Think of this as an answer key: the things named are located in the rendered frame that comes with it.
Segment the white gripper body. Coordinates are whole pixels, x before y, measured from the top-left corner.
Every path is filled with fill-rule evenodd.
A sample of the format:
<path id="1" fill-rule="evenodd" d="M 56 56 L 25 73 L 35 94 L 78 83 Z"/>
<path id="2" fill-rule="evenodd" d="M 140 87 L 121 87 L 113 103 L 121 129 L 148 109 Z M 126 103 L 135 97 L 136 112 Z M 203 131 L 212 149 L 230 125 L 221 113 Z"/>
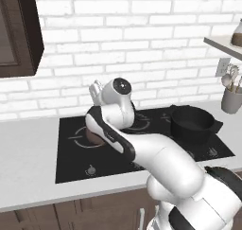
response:
<path id="1" fill-rule="evenodd" d="M 89 92 L 92 97 L 93 103 L 95 106 L 102 104 L 101 92 L 102 92 L 102 84 L 96 80 L 89 86 Z"/>

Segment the brown round object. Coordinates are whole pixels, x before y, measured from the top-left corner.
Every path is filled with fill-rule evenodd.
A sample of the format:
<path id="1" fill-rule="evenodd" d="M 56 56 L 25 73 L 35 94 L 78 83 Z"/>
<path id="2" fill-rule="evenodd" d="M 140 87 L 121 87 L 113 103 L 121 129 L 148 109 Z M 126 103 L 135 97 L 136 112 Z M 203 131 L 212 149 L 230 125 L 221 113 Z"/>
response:
<path id="1" fill-rule="evenodd" d="M 98 135 L 92 133 L 89 129 L 86 130 L 86 137 L 91 143 L 94 143 L 95 145 L 104 145 L 105 142 L 101 137 Z"/>

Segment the black hob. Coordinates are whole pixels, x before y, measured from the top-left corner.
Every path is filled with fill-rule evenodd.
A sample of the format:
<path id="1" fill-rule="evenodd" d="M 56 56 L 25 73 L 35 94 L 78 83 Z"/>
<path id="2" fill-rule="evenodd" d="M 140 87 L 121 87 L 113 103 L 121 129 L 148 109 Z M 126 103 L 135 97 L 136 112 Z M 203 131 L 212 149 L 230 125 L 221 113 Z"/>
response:
<path id="1" fill-rule="evenodd" d="M 169 107 L 141 110 L 135 113 L 129 134 L 161 133 L 173 139 L 197 162 L 232 157 L 233 152 L 213 134 L 205 144 L 190 144 L 175 139 L 170 132 Z M 88 174 L 89 166 L 96 169 Z M 95 145 L 86 137 L 85 117 L 65 117 L 60 120 L 56 182 L 67 183 L 89 178 L 139 171 L 142 167 L 127 160 L 110 145 Z"/>

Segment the black cooking pot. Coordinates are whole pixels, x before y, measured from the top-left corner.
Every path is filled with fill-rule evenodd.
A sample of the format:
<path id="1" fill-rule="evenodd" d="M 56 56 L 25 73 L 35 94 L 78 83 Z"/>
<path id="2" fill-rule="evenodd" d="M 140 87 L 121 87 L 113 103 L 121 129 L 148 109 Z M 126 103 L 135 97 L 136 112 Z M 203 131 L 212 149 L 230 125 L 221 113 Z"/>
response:
<path id="1" fill-rule="evenodd" d="M 222 122 L 198 107 L 171 105 L 169 109 L 171 135 L 186 143 L 205 144 L 223 126 Z"/>

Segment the brown cupboard door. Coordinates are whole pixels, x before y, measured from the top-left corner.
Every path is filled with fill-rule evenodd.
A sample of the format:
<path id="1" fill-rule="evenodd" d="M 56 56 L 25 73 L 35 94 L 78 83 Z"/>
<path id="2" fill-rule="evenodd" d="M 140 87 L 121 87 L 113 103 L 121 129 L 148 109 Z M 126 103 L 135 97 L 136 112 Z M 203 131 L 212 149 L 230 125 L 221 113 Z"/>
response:
<path id="1" fill-rule="evenodd" d="M 53 204 L 0 213 L 0 230 L 61 230 Z"/>
<path id="2" fill-rule="evenodd" d="M 147 227 L 157 204 L 143 188 L 56 203 L 55 208 L 61 230 L 138 230 L 140 208 Z"/>

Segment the pale wooden spoon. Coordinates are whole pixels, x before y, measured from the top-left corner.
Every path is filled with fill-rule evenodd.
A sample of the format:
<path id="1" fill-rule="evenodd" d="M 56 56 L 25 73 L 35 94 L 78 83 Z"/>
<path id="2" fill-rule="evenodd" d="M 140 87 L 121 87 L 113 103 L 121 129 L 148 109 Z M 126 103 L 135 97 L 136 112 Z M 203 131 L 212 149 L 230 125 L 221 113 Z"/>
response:
<path id="1" fill-rule="evenodd" d="M 232 90 L 232 77 L 229 74 L 225 74 L 222 78 L 221 78 L 221 82 L 222 84 L 228 89 L 228 90 Z"/>

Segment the grey utensil pot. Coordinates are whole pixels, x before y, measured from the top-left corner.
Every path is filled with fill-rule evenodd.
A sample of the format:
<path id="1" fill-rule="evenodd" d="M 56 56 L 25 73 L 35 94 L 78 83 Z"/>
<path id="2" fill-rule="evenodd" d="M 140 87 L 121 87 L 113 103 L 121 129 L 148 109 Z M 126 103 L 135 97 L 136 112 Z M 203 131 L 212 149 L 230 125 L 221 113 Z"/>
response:
<path id="1" fill-rule="evenodd" d="M 236 114 L 241 106 L 242 88 L 234 88 L 232 92 L 226 88 L 221 100 L 221 110 L 227 114 Z"/>

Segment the pale whisk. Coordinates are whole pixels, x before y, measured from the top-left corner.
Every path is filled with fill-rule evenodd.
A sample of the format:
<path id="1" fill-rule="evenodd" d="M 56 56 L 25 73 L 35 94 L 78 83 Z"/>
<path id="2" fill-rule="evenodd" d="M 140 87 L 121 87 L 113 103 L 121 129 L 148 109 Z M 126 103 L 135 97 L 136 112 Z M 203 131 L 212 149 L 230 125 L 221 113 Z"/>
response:
<path id="1" fill-rule="evenodd" d="M 239 74 L 239 67 L 237 65 L 232 65 L 230 69 L 230 76 L 231 76 L 230 91 L 233 90 L 233 84 L 238 74 Z"/>

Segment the pale wooden spatula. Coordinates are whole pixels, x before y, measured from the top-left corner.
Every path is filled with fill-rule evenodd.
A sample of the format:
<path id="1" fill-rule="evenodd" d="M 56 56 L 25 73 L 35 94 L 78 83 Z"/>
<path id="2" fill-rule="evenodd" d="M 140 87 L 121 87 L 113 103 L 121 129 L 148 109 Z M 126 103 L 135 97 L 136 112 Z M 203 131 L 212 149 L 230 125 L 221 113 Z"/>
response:
<path id="1" fill-rule="evenodd" d="M 237 86 L 236 86 L 236 89 L 235 89 L 235 93 L 236 93 L 236 94 L 237 94 L 237 92 L 238 92 L 238 90 L 239 90 L 241 84 L 242 84 L 242 76 L 240 77 L 240 80 L 239 80 L 239 82 L 238 82 L 238 84 L 237 84 Z"/>

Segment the brown glass jar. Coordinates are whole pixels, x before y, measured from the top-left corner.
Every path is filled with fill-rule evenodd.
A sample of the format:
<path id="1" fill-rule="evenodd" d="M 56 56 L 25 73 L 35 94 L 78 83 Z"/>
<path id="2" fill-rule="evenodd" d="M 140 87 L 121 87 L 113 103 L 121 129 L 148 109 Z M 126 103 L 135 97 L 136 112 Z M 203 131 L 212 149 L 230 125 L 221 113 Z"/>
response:
<path id="1" fill-rule="evenodd" d="M 233 36 L 231 38 L 231 44 L 242 47 L 242 19 L 240 20 L 239 25 L 233 33 Z"/>

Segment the dark brown wall cupboard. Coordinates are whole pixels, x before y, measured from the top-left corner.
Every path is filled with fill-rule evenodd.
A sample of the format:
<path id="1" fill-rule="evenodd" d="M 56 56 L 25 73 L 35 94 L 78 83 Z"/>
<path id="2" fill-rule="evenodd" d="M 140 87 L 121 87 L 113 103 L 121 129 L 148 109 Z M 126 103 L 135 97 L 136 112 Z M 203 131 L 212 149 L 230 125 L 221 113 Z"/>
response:
<path id="1" fill-rule="evenodd" d="M 34 76 L 43 51 L 36 0 L 0 0 L 0 78 Z"/>

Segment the white wall socket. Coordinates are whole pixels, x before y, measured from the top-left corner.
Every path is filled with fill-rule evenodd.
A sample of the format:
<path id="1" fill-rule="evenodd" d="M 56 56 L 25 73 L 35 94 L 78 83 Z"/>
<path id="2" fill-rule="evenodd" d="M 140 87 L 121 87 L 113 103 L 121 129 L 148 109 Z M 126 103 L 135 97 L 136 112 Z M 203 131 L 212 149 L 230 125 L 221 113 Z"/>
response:
<path id="1" fill-rule="evenodd" d="M 227 73 L 228 66 L 230 64 L 230 58 L 220 58 L 217 69 L 216 69 L 216 76 L 222 77 Z"/>

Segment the grey wall shelf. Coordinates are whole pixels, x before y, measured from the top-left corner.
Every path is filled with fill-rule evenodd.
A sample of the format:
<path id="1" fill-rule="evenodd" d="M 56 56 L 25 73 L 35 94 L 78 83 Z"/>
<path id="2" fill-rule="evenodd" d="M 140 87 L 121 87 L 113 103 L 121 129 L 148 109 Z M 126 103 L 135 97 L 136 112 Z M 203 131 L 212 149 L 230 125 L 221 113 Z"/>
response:
<path id="1" fill-rule="evenodd" d="M 242 61 L 242 47 L 231 45 L 230 36 L 205 37 L 203 41 L 212 47 Z"/>

